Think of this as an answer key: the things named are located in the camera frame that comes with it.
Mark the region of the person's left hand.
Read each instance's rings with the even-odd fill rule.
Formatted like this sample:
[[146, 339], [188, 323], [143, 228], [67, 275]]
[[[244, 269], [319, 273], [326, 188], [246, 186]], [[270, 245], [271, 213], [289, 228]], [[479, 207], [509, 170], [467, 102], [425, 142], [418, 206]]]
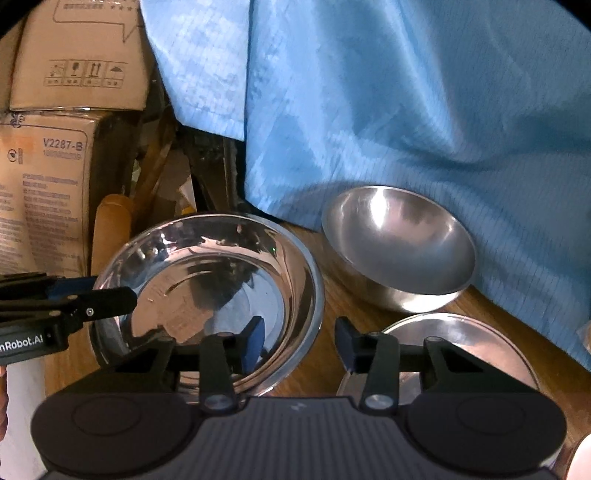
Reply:
[[3, 440], [6, 435], [8, 426], [7, 406], [8, 406], [8, 389], [6, 367], [0, 367], [0, 440]]

